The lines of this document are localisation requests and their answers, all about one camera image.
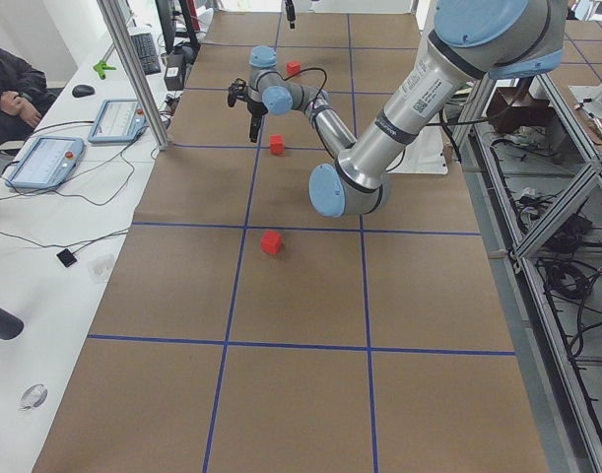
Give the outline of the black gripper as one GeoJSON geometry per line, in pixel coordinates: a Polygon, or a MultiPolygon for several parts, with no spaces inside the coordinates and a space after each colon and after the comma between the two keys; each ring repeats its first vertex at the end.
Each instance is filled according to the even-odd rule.
{"type": "MultiPolygon", "coordinates": [[[[284,8],[289,27],[294,29],[296,27],[296,7],[294,1],[284,0],[284,8]]],[[[254,100],[251,97],[247,98],[246,103],[247,109],[251,114],[249,139],[250,142],[256,143],[262,126],[262,116],[266,114],[266,106],[263,102],[254,100]]]]}

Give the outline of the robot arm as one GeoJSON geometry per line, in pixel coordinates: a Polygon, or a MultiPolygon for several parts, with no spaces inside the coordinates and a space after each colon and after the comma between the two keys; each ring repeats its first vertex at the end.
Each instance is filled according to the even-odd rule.
{"type": "Polygon", "coordinates": [[[565,1],[439,1],[425,53],[355,137],[324,92],[284,79],[269,46],[252,49],[247,81],[229,88],[228,103],[246,102],[251,139],[266,113],[302,112],[333,161],[309,177],[309,198],[321,215],[364,215],[387,199],[389,165],[417,138],[466,82],[527,78],[562,61],[568,4],[565,1]]]}

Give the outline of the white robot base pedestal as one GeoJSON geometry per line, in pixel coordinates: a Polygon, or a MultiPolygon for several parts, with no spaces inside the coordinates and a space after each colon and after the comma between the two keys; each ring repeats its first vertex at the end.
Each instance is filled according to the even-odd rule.
{"type": "Polygon", "coordinates": [[[391,173],[445,175],[448,168],[443,153],[439,127],[425,127],[404,153],[399,153],[388,166],[391,173]]]}

